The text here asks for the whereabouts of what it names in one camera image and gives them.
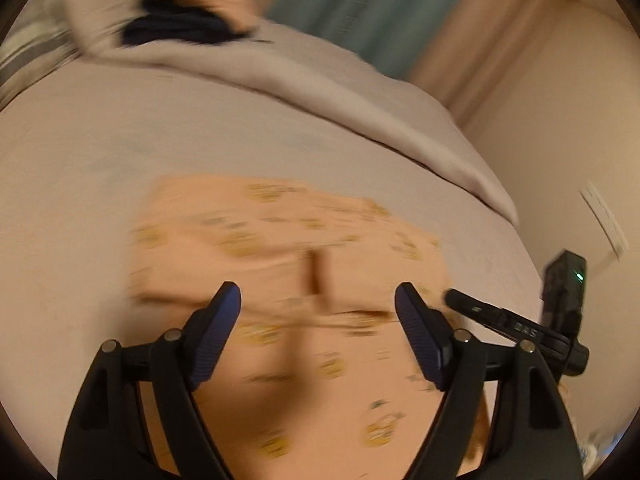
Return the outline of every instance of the wall outlet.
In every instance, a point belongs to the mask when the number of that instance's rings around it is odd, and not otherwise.
[[[580,194],[597,218],[616,256],[620,259],[626,250],[628,250],[629,242],[626,240],[626,236],[614,218],[611,209],[609,209],[609,206],[604,202],[604,199],[595,186],[589,181],[587,181],[587,185],[580,190]]]

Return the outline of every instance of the bed sheet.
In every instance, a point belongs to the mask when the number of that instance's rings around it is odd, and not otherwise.
[[[0,399],[52,472],[100,343],[166,328],[163,307],[135,304],[126,283],[130,229],[168,173],[296,178],[371,197],[441,238],[456,288],[539,315],[540,279],[513,226],[404,156],[258,92],[75,60],[0,114]]]

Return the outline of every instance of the striped fabric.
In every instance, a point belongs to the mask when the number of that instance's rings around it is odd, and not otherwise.
[[[29,0],[0,44],[0,110],[77,56],[62,0]]]

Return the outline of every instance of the ribbed blue pad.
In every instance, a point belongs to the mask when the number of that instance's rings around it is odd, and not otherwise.
[[[445,379],[442,352],[432,337],[424,316],[418,311],[420,308],[427,310],[428,307],[410,283],[403,283],[396,288],[395,303],[396,314],[424,378],[434,383],[437,389],[443,390]]]
[[[201,311],[200,318],[194,319],[197,324],[201,322],[208,322],[209,324],[206,328],[201,326],[194,327],[196,332],[202,332],[202,336],[200,336],[200,341],[191,349],[191,355],[189,356],[191,367],[186,381],[192,391],[211,378],[213,370],[220,359],[220,354],[222,354],[222,349],[225,347],[226,340],[229,338],[238,319],[241,303],[240,288],[235,283],[225,283],[210,305]]]

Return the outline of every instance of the teal curtain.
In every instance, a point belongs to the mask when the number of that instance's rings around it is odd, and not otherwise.
[[[268,16],[402,78],[457,0],[276,0]]]

